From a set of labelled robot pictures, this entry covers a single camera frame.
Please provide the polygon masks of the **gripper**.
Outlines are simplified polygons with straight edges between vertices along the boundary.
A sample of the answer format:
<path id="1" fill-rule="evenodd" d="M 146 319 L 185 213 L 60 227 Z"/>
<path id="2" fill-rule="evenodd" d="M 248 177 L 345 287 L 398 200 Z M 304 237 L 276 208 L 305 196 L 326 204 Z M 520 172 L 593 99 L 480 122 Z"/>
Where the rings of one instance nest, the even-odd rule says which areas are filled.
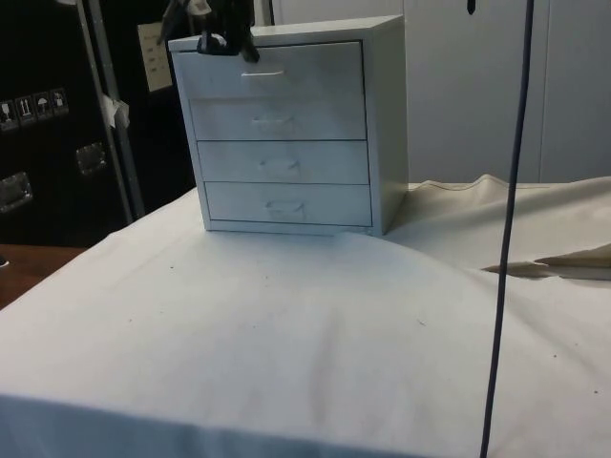
<path id="1" fill-rule="evenodd" d="M 253 0 L 209 0 L 208 31 L 200 35 L 196 51 L 206 55 L 227 55 L 227 42 L 238 42 L 242 58 L 258 63 L 260 54 L 250 28 L 255 24 Z"/>

